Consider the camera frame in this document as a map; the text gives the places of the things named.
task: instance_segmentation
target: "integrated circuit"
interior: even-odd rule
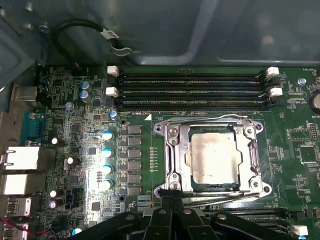
[[[140,137],[129,137],[128,143],[129,143],[129,146],[131,146],[131,147],[138,147],[141,145],[141,138]]]
[[[128,175],[128,183],[129,184],[141,183],[141,175],[140,174],[129,174]]]
[[[130,161],[128,163],[128,170],[129,171],[141,170],[141,162],[140,161]]]
[[[126,158],[128,158],[128,152],[120,152],[120,154],[119,154],[119,156],[120,156],[120,158],[121,159],[126,159]]]
[[[95,147],[89,147],[88,148],[88,154],[89,155],[95,155],[97,153],[97,149]]]
[[[127,176],[120,176],[120,177],[119,177],[119,182],[120,182],[120,183],[126,183],[126,182],[128,182],[128,177],[127,177]]]
[[[120,135],[128,135],[128,130],[127,129],[121,129],[120,130]]]
[[[141,134],[141,126],[129,126],[128,133],[129,133],[129,135],[140,135]]]
[[[128,146],[128,141],[127,140],[120,141],[120,147],[127,147],[127,146]]]
[[[70,184],[78,184],[79,177],[78,176],[71,176],[70,177]]]
[[[72,124],[71,125],[71,132],[72,133],[78,133],[80,131],[80,125],[79,124]]]
[[[125,163],[119,163],[119,170],[128,170],[128,164],[125,162]]]
[[[139,159],[141,157],[140,149],[129,149],[128,150],[129,159]]]
[[[100,107],[100,105],[101,105],[101,102],[100,102],[99,99],[96,99],[96,100],[93,101],[93,106],[94,107]]]
[[[93,202],[91,205],[91,210],[92,211],[100,211],[100,202]]]
[[[139,196],[140,192],[141,192],[141,188],[139,186],[128,187],[128,195],[129,196]]]

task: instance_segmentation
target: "screw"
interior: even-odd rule
[[[128,215],[126,218],[125,218],[126,220],[133,220],[133,219],[135,219],[135,216],[133,216],[133,215]]]
[[[227,216],[224,215],[224,214],[219,214],[219,215],[217,216],[217,218],[220,219],[220,220],[226,220],[226,219],[227,219]]]
[[[251,129],[251,127],[248,127],[248,128],[246,129],[246,132],[247,132],[248,134],[252,134],[252,129]]]
[[[34,7],[32,6],[31,2],[27,2],[27,4],[24,7],[27,11],[29,11],[30,13],[32,13],[34,11]]]
[[[306,83],[307,83],[307,80],[305,78],[299,78],[298,79],[298,84],[300,86],[304,86],[304,85],[306,85]]]
[[[183,210],[183,213],[189,215],[192,213],[192,211],[190,209],[185,209]]]
[[[169,135],[171,137],[175,137],[177,134],[178,134],[178,130],[176,128],[172,127],[169,129]]]
[[[31,24],[31,23],[27,23],[26,25],[25,25],[25,28],[26,29],[28,29],[28,30],[33,30],[33,29],[35,29],[35,27]]]
[[[50,28],[45,24],[39,25],[38,30],[43,34],[48,34],[50,32]]]

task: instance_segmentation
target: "screw hole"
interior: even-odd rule
[[[161,125],[157,125],[157,126],[155,126],[155,130],[157,130],[157,131],[161,131],[161,129],[162,129],[162,126],[161,126]]]
[[[269,188],[268,186],[265,186],[265,187],[263,188],[263,191],[264,191],[265,193],[268,193],[268,192],[270,192],[270,188]]]
[[[125,197],[124,197],[124,196],[120,196],[120,197],[119,197],[119,202],[122,203],[122,202],[124,202],[124,201],[125,201]]]
[[[257,125],[255,126],[255,128],[256,128],[257,130],[261,130],[261,129],[262,129],[262,126],[261,126],[260,124],[257,124]]]

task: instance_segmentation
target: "blue capacitor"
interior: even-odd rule
[[[86,91],[86,90],[82,90],[82,91],[79,93],[79,97],[80,97],[80,99],[81,99],[83,102],[85,102],[85,103],[89,102],[89,101],[90,101],[90,98],[91,98],[90,94],[89,94],[88,91]]]
[[[111,131],[105,131],[102,134],[102,138],[106,141],[112,141],[114,139],[114,134]]]
[[[114,121],[118,118],[118,112],[115,109],[112,109],[109,113],[110,118]]]
[[[111,174],[113,171],[114,171],[114,167],[111,166],[111,165],[109,165],[109,164],[103,165],[103,167],[102,167],[102,172],[103,172],[105,175],[109,175],[109,174]]]
[[[114,152],[110,148],[105,148],[102,150],[102,156],[105,158],[111,158],[114,155]]]
[[[80,83],[80,88],[81,88],[82,90],[86,90],[86,91],[88,91],[88,92],[91,91],[90,83],[87,82],[87,81],[82,81],[82,82]]]

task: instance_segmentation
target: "cable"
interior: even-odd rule
[[[114,47],[112,43],[115,43],[115,40],[110,39],[110,36],[111,36],[110,32],[112,32],[112,31],[107,31],[99,24],[97,24],[93,21],[90,21],[87,19],[81,19],[81,18],[67,19],[67,20],[59,23],[53,29],[53,31],[51,32],[51,40],[52,40],[54,46],[56,47],[56,49],[58,50],[58,52],[61,53],[66,59],[68,59],[68,61],[70,61],[71,63],[74,63],[76,68],[81,68],[81,67],[80,67],[79,63],[77,63],[77,61],[75,61],[73,59],[72,55],[59,43],[59,34],[65,29],[68,29],[71,27],[79,27],[79,26],[91,28],[91,29],[94,29],[97,32],[99,32],[107,40],[107,42],[110,44],[111,52],[113,52],[116,56],[125,57],[125,56],[132,53],[132,49],[129,47],[120,47],[120,46]]]
[[[193,202],[193,203],[188,203],[185,204],[184,206],[186,207],[192,207],[192,208],[200,208],[200,207],[205,207],[205,206],[210,206],[210,205],[217,205],[217,204],[226,204],[234,201],[239,201],[243,199],[248,199],[248,198],[253,198],[253,197],[258,197],[260,193],[251,193],[243,196],[229,196],[229,197],[224,197],[218,200],[212,200],[212,201],[198,201],[198,202]]]
[[[26,229],[23,226],[17,225],[16,223],[14,223],[14,222],[10,221],[9,219],[2,217],[2,216],[0,216],[0,222],[3,222],[4,224],[8,225],[9,227],[16,228],[20,231],[27,232],[28,235],[41,236],[41,235],[49,235],[50,233],[52,233],[51,229],[47,229],[44,231],[31,231],[29,229]]]
[[[76,61],[73,60],[72,55],[59,43],[59,34],[68,28],[71,27],[77,27],[77,26],[82,26],[82,27],[87,27],[87,28],[91,28],[94,29],[96,31],[98,31],[99,33],[103,32],[104,28],[102,26],[100,26],[99,24],[87,20],[87,19],[80,19],[80,18],[72,18],[72,19],[68,19],[65,20],[61,23],[59,23],[52,31],[51,33],[51,39],[52,42],[54,44],[54,46],[56,47],[56,49],[58,50],[59,53],[61,53],[66,59],[68,59],[68,61],[75,63]]]

